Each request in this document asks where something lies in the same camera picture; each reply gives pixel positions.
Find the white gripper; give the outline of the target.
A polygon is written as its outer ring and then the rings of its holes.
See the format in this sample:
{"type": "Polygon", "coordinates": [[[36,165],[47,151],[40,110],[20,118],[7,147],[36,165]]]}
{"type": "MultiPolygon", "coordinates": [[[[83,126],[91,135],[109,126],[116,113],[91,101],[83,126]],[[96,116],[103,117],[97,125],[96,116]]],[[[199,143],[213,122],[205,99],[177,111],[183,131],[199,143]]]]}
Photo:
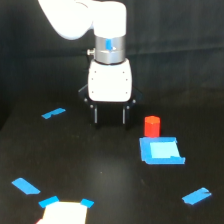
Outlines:
{"type": "MultiPolygon", "coordinates": [[[[141,92],[133,86],[129,60],[115,65],[105,65],[92,60],[89,67],[87,84],[78,90],[80,97],[89,103],[128,103],[135,104],[141,92]]],[[[130,106],[124,105],[122,122],[125,129],[130,126],[130,106]]],[[[98,126],[97,104],[90,105],[91,121],[98,126]]]]}

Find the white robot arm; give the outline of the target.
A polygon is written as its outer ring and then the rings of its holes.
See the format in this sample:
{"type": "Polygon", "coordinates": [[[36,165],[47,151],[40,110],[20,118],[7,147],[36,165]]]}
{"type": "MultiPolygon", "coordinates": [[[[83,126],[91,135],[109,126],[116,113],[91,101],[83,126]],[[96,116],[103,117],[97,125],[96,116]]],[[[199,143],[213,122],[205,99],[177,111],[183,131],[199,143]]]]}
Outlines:
{"type": "Polygon", "coordinates": [[[88,81],[79,96],[89,104],[92,120],[98,122],[100,103],[121,103],[122,123],[130,123],[130,108],[141,92],[133,87],[132,71],[126,58],[127,10],[117,1],[38,0],[54,30],[67,40],[94,33],[95,47],[87,51],[92,58],[88,81]]]}

